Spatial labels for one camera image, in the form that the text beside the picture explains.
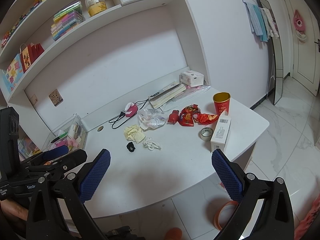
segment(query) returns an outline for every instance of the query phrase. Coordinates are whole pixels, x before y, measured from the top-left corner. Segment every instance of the textured blue pad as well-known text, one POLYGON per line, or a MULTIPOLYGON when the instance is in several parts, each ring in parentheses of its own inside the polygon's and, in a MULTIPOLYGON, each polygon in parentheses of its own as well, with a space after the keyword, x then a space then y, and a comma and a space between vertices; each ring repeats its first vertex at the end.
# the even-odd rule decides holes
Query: textured blue pad
POLYGON ((99 186, 100 181, 110 166, 110 161, 110 152, 105 150, 80 184, 79 198, 81 203, 84 203, 92 198, 94 192, 99 186))
POLYGON ((65 154, 67 154, 69 151, 68 146, 67 145, 62 145, 58 148, 55 148, 53 150, 44 152, 42 159, 43 160, 47 160, 47 161, 51 161, 54 160, 56 158, 59 158, 60 156, 63 156, 65 154))
POLYGON ((240 203, 243 199, 242 183, 218 150, 212 153, 212 166, 217 172, 230 198, 240 203))

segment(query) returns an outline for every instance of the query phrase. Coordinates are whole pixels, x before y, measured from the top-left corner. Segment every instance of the jar with yellow label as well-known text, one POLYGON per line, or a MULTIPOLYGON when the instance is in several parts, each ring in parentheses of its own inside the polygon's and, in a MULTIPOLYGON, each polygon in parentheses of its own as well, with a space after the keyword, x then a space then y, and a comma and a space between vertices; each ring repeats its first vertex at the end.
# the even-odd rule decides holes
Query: jar with yellow label
POLYGON ((85 0, 85 6, 87 7, 90 17, 107 10, 104 0, 85 0))

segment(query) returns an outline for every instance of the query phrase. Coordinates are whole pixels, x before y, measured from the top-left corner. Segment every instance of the white cord bundle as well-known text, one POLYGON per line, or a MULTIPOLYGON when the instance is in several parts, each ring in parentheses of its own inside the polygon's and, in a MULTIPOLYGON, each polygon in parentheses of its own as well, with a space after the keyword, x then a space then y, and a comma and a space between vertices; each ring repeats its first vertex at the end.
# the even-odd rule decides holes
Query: white cord bundle
POLYGON ((153 151, 154 149, 159 149, 161 150, 160 144, 153 141, 151 137, 146 137, 143 140, 142 145, 146 148, 148 148, 150 151, 153 151))

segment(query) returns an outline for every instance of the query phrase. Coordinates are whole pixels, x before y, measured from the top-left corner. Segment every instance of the crumpled yellow paper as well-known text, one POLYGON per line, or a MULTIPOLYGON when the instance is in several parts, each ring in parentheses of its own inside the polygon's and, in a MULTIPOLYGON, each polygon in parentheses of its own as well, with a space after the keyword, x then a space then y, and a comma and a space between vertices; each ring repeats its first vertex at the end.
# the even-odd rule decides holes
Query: crumpled yellow paper
POLYGON ((138 125, 132 125, 124 129, 124 136, 128 141, 141 142, 146 136, 142 132, 142 128, 138 125))

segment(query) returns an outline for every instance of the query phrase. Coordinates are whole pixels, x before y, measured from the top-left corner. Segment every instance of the hand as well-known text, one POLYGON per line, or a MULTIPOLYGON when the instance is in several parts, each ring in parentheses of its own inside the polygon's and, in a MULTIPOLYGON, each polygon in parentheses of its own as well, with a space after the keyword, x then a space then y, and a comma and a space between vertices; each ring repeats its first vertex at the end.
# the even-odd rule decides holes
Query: hand
POLYGON ((28 218, 28 210, 20 206, 17 202, 6 199, 0 202, 0 206, 7 221, 20 230, 25 230, 28 218))

